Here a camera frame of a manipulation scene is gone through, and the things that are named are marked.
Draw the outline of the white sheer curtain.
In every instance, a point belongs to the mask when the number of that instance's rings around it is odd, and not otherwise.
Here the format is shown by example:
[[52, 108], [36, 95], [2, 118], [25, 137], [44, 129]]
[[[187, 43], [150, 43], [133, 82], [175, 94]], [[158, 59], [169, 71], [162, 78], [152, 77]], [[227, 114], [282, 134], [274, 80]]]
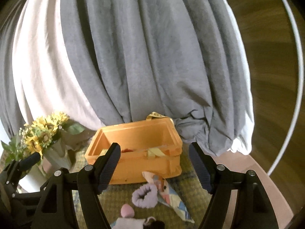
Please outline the white sheer curtain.
[[213, 11], [222, 37], [234, 108], [234, 140], [231, 152], [250, 154], [254, 131], [253, 98], [249, 64], [240, 30], [227, 0], [213, 0]]

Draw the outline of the dark wooden wardrobe door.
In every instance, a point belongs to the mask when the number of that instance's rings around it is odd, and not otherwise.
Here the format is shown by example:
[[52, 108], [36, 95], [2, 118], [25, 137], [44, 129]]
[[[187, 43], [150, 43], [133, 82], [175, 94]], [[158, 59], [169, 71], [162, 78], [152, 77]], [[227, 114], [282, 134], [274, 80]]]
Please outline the dark wooden wardrobe door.
[[289, 0], [227, 0], [250, 68], [255, 128], [252, 157], [293, 211], [304, 207], [304, 109], [294, 117], [304, 20]]

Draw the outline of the grey curtain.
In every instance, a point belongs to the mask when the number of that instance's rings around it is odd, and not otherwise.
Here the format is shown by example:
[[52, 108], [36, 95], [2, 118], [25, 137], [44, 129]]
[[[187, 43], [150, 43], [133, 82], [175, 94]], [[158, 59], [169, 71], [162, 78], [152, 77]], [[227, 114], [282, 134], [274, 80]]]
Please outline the grey curtain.
[[[14, 33], [26, 0], [1, 29], [1, 123], [25, 120], [12, 70]], [[213, 0], [60, 0], [75, 77], [103, 126], [170, 117], [185, 143], [219, 156], [234, 140], [232, 88]]]

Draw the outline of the lavender fuzzy scrunchie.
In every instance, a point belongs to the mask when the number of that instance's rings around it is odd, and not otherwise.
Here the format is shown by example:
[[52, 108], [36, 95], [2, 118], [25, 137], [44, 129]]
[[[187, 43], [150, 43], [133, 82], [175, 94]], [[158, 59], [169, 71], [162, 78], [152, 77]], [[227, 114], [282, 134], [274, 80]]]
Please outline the lavender fuzzy scrunchie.
[[158, 189], [154, 184], [144, 184], [132, 193], [132, 203], [139, 208], [154, 208], [158, 203]]

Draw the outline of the grey ribbed flower vase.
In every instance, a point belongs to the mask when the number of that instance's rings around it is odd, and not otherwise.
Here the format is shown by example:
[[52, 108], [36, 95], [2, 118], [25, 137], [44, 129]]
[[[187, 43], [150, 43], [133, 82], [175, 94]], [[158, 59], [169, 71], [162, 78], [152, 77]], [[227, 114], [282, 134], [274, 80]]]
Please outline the grey ribbed flower vase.
[[45, 148], [42, 153], [44, 158], [50, 162], [51, 166], [57, 170], [60, 168], [66, 168], [69, 170], [72, 167], [68, 149], [61, 139], [57, 140], [48, 148]]

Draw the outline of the orange plastic crate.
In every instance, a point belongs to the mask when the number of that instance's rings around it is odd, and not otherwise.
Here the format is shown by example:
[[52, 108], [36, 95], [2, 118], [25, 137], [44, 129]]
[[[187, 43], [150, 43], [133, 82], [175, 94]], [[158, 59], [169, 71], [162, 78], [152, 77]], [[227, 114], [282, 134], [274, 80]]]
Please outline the orange plastic crate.
[[85, 153], [87, 163], [94, 164], [112, 143], [118, 143], [121, 151], [126, 148], [134, 150], [121, 152], [110, 181], [112, 185], [144, 182], [142, 172], [145, 171], [163, 178], [176, 177], [182, 173], [182, 141], [174, 123], [168, 117], [100, 128]]

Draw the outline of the green leafy plant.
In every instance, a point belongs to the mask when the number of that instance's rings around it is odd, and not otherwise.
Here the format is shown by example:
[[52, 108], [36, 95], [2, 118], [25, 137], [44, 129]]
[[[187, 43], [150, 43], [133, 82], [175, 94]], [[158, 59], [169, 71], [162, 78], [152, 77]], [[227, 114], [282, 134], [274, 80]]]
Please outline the green leafy plant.
[[13, 160], [23, 160], [27, 155], [23, 145], [23, 138], [20, 135], [13, 136], [9, 143], [1, 141], [1, 146], [5, 153], [5, 166], [10, 164]]

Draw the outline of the yellow sunflower bouquet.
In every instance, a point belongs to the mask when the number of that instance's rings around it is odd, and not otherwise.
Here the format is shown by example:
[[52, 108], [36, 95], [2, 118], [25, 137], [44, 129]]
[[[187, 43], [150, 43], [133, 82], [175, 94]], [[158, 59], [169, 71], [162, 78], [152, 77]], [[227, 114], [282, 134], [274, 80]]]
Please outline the yellow sunflower bouquet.
[[62, 132], [77, 135], [84, 130], [83, 125], [72, 120], [66, 113], [54, 112], [38, 117], [31, 124], [26, 123], [20, 128], [20, 147], [25, 156], [35, 152], [42, 155], [43, 150], [50, 148], [60, 139]]

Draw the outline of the colourful patchwork cloth pouch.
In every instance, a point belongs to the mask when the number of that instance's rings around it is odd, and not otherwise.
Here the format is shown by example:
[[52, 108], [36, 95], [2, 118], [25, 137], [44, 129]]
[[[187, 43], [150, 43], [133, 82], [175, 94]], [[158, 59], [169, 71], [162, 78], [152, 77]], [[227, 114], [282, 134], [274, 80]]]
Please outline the colourful patchwork cloth pouch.
[[186, 205], [165, 178], [147, 171], [142, 172], [142, 175], [148, 183], [154, 184], [157, 187], [158, 201], [161, 204], [173, 209], [182, 221], [195, 223], [191, 218]]

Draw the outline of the beige curtain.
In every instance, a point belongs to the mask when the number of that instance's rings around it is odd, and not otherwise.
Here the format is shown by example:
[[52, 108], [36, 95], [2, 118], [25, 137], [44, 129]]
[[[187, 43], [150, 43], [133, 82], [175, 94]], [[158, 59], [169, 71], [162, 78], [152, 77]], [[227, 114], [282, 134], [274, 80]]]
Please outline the beige curtain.
[[26, 0], [14, 33], [12, 70], [26, 123], [64, 112], [88, 129], [103, 127], [72, 70], [63, 38], [60, 0]]

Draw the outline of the white cloth pink-eared plush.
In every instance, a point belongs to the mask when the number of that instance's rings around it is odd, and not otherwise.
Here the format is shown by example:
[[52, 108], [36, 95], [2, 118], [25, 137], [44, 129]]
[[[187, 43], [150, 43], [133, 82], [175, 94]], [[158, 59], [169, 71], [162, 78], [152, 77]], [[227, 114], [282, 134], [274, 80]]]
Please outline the white cloth pink-eared plush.
[[136, 219], [134, 209], [129, 204], [121, 207], [119, 217], [112, 225], [113, 229], [143, 229], [145, 219]]

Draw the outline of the black red mouse plush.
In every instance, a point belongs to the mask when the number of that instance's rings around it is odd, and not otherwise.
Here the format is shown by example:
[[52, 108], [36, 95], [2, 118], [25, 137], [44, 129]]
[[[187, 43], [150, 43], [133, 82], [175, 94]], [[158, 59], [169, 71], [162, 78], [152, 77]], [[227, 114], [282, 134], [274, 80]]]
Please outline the black red mouse plush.
[[154, 217], [148, 217], [143, 223], [143, 229], [165, 229], [165, 223]]

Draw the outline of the red fluffy pompom toy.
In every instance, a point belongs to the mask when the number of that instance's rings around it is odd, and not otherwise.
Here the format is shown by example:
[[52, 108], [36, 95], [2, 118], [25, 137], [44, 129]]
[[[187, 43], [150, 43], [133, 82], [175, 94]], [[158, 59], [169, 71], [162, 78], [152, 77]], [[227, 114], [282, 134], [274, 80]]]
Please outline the red fluffy pompom toy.
[[126, 148], [126, 149], [123, 149], [121, 152], [122, 153], [128, 153], [128, 152], [134, 152], [134, 150]]

